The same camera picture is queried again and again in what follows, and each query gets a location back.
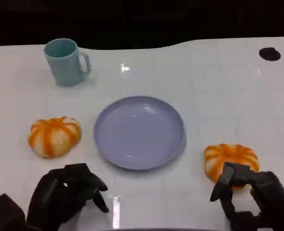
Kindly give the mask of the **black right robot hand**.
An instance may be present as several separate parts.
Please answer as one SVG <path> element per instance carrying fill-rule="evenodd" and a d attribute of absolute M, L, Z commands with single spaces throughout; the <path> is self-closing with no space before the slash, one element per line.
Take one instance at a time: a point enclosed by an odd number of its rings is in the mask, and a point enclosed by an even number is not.
<path fill-rule="evenodd" d="M 251 185 L 250 194 L 260 209 L 254 216 L 250 211 L 236 211 L 232 203 L 233 187 Z M 249 166 L 225 162 L 210 201 L 219 200 L 233 231 L 256 231 L 271 228 L 284 231 L 284 187 L 271 171 L 255 172 Z"/>

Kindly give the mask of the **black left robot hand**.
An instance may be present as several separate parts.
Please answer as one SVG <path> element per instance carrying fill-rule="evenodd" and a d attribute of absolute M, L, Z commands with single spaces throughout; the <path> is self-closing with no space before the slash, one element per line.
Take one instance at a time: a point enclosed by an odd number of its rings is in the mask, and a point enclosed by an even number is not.
<path fill-rule="evenodd" d="M 107 190 L 107 185 L 85 163 L 52 169 L 40 179 L 34 190 L 26 224 L 39 231 L 57 231 L 90 200 L 102 212 L 108 213 L 100 194 Z"/>

